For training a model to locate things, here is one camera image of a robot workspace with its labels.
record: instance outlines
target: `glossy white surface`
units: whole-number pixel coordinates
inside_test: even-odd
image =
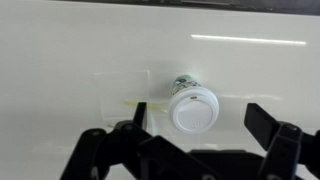
[[[200,74],[220,103],[210,131],[185,135],[161,114],[151,118],[155,133],[184,150],[262,154],[242,125],[248,102],[314,133],[319,32],[312,16],[0,1],[0,179],[60,177],[80,133],[105,125],[93,78],[99,72],[149,70],[157,79],[152,98],[168,96],[165,73],[157,73]]]

